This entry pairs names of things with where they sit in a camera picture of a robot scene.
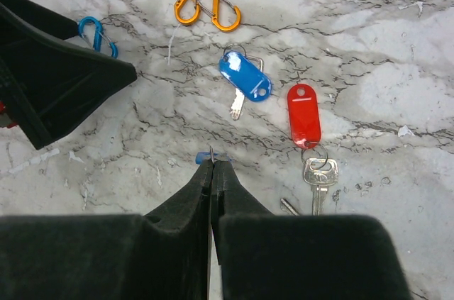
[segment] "red key tag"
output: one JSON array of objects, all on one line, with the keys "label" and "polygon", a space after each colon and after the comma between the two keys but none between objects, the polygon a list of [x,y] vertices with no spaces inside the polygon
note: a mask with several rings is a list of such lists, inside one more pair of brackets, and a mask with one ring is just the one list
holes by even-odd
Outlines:
[{"label": "red key tag", "polygon": [[292,140],[301,149],[312,149],[320,141],[321,129],[317,95],[306,84],[293,86],[288,95]]}]

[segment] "key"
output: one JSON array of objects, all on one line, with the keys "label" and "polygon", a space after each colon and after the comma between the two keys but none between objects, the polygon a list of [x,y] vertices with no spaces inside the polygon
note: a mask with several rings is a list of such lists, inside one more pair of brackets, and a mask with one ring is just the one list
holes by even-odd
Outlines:
[{"label": "key", "polygon": [[281,204],[288,210],[291,215],[299,216],[299,212],[286,199],[281,199]]},{"label": "key", "polygon": [[[256,61],[259,63],[259,69],[263,72],[263,60],[259,57],[251,57],[250,55],[246,56],[246,59],[251,61]],[[245,95],[239,89],[235,89],[235,100],[233,100],[233,104],[231,107],[230,115],[234,121],[237,121],[240,118],[241,110],[243,109],[243,104],[245,101]]]},{"label": "key", "polygon": [[321,158],[309,158],[304,166],[304,181],[311,185],[312,190],[312,215],[320,215],[321,204],[328,193],[328,187],[337,183],[339,178],[338,165],[335,160],[326,162],[325,170],[317,169],[325,162]]}]

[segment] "white marble countertop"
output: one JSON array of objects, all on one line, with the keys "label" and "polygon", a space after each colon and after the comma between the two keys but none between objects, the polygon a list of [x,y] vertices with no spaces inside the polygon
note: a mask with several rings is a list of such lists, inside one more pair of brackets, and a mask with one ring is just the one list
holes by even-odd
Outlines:
[{"label": "white marble countertop", "polygon": [[[176,28],[175,0],[32,1],[101,19],[139,78],[46,149],[19,128],[0,130],[0,213],[145,213],[186,184],[210,144],[268,209],[282,214],[284,196],[308,214],[286,101],[303,82],[317,92],[322,143],[340,166],[324,213],[380,219],[415,299],[453,298],[454,0],[230,0],[243,13],[232,33],[206,15]],[[221,8],[226,23],[233,16]],[[236,122],[234,88],[217,68],[233,42],[261,57],[274,83]],[[411,132],[399,136],[404,126]]]}]

